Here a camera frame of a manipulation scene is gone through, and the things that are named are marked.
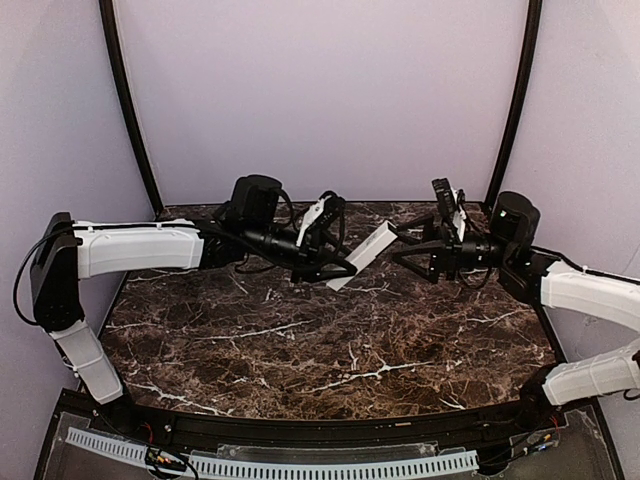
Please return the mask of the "white remote control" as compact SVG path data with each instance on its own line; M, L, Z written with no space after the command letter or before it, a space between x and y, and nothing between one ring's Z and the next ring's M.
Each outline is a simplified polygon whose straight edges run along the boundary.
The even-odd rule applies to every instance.
M356 273L347 277L329 280L326 282L326 286L334 291L342 289L368 267L396 239L396 227L390 221L385 220L346 257L346 260L356 267Z

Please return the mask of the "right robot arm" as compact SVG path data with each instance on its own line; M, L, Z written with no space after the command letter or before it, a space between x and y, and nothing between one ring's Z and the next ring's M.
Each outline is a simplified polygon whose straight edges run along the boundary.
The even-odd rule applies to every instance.
M434 184L438 212L395 228L405 248L394 261L435 284L465 270L496 271L515 300L560 308L639 329L639 282L581 267L559 252L533 244L539 210L525 196L503 191L487 230L478 229L464 210L463 194L439 179ZM570 363L541 367L520 389L515 423L531 430L552 410L584 398L628 392L639 387L639 342Z

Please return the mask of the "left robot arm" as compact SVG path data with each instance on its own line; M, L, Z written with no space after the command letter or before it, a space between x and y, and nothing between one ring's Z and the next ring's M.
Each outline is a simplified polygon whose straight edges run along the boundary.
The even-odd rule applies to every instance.
M94 223L59 212L18 269L30 277L27 322L53 339L94 401L118 401L125 387L85 320L80 280L154 268L221 268L248 255L290 271L293 283L355 275L343 247L344 199L327 191L303 216L276 222L278 203L289 200L280 181L252 174L237 179L230 200L210 220Z

